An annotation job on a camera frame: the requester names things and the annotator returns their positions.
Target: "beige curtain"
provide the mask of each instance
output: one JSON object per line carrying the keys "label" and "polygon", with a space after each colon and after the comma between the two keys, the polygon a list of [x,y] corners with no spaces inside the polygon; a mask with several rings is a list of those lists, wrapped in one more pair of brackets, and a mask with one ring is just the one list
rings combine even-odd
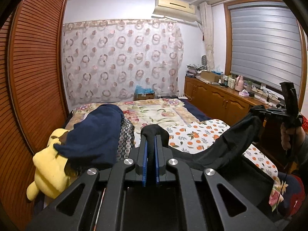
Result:
{"label": "beige curtain", "polygon": [[72,105],[133,100],[136,85],[178,95],[183,40],[174,21],[107,20],[64,25],[62,64]]}
{"label": "beige curtain", "polygon": [[200,3],[201,20],[203,25],[204,34],[204,47],[206,50],[206,61],[208,70],[212,71],[215,69],[214,65],[214,36],[213,36],[213,13],[211,5],[206,2]]}

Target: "window blind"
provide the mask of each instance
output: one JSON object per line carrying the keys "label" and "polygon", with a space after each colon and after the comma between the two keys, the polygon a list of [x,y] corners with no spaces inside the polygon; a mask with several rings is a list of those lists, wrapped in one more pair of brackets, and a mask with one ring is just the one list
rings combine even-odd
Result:
{"label": "window blind", "polygon": [[231,73],[281,90],[293,82],[299,96],[301,44],[295,16],[283,2],[228,6],[232,23]]}

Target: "pink kettle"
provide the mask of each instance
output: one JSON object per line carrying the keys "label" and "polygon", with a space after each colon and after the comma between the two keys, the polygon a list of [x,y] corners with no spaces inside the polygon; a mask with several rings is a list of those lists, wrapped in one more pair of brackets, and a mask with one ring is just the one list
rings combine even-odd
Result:
{"label": "pink kettle", "polygon": [[235,87],[234,89],[236,91],[242,91],[244,89],[244,77],[242,75],[239,75],[236,78]]}

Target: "wooden wardrobe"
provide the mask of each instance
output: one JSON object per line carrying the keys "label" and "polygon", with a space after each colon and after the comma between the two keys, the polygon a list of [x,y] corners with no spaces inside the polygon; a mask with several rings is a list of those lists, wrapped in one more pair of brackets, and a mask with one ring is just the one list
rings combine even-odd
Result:
{"label": "wooden wardrobe", "polygon": [[32,157],[68,115],[61,71],[66,1],[23,0],[0,30],[0,229],[24,230],[30,221]]}

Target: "hand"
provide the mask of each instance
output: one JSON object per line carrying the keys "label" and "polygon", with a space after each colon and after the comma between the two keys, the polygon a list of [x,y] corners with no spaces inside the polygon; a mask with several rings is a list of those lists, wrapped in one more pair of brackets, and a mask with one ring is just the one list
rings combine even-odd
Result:
{"label": "hand", "polygon": [[295,135],[293,138],[295,138],[294,148],[296,150],[299,147],[301,147],[306,137],[306,134],[302,127],[297,127],[296,129],[295,128],[286,129],[283,123],[281,124],[280,131],[281,131],[281,145],[284,150],[288,150],[289,148],[291,148],[289,135]]}

